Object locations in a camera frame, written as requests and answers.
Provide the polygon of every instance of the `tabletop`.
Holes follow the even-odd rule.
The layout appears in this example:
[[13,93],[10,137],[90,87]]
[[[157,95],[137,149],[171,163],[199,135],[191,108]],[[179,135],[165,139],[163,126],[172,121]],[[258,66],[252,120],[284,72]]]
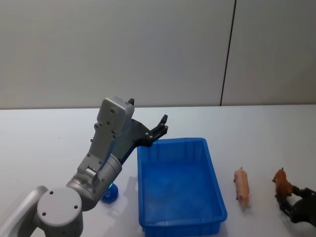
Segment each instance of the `tabletop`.
[[[98,109],[0,111],[0,213],[37,186],[64,187],[90,146]],[[221,237],[310,237],[316,228],[293,224],[274,197],[274,174],[281,167],[300,188],[316,190],[316,106],[136,108],[133,118],[148,128],[167,114],[163,138],[207,140],[228,212]],[[234,171],[248,173],[250,208],[235,200]],[[138,223],[137,154],[115,180],[118,199],[99,202],[83,214],[82,237],[143,237]],[[36,229],[33,237],[43,237]]]

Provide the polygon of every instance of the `blue plastic bin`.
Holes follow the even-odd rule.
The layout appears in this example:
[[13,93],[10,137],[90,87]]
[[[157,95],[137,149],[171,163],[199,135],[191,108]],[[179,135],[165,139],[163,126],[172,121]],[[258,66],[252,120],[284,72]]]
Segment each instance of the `blue plastic bin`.
[[146,237],[217,234],[227,211],[203,138],[138,147],[139,224]]

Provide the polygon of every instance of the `brown toy animal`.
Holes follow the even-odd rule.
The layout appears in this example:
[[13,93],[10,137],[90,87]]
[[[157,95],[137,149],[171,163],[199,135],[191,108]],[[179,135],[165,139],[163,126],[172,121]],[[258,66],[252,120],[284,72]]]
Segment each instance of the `brown toy animal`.
[[291,196],[293,192],[293,185],[286,179],[286,174],[282,169],[279,169],[278,172],[275,174],[272,182],[276,183],[276,195],[275,197],[286,198]]
[[235,171],[234,182],[236,183],[236,200],[238,200],[243,207],[247,207],[249,202],[249,184],[247,173],[242,167]]

